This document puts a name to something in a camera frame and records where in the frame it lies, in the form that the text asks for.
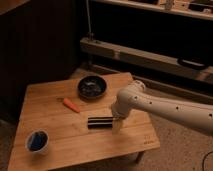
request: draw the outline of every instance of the cup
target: cup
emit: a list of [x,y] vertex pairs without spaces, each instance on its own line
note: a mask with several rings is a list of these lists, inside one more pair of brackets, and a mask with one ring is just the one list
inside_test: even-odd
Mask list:
[[34,131],[26,139],[25,147],[33,154],[46,155],[48,153],[49,137],[45,131]]

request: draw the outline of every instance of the bowl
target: bowl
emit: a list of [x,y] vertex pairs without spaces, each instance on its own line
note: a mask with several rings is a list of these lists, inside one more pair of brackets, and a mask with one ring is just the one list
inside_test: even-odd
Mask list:
[[78,93],[86,99],[97,99],[104,95],[106,81],[100,76],[87,76],[78,83]]

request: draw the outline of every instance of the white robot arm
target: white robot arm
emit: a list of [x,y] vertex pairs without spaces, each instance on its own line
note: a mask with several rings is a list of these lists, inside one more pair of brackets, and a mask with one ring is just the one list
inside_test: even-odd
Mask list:
[[155,97],[145,94],[145,89],[145,85],[136,80],[118,92],[117,101],[111,106],[112,115],[116,118],[113,123],[113,129],[117,127],[115,132],[131,109],[138,109],[213,135],[212,105]]

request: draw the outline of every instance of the orange carrot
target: orange carrot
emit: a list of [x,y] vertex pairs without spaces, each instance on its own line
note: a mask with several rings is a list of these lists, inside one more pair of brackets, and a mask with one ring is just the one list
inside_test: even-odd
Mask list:
[[78,106],[72,103],[68,98],[64,98],[63,104],[73,111],[80,113],[80,109],[78,108]]

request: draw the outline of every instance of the black cable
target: black cable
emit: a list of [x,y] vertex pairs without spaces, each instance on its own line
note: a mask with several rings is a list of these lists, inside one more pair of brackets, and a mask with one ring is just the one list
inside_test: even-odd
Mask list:
[[208,153],[205,154],[205,156],[203,157],[203,160],[202,160],[202,171],[205,171],[205,160],[206,160],[206,158],[207,158],[211,153],[213,153],[213,151],[208,152]]

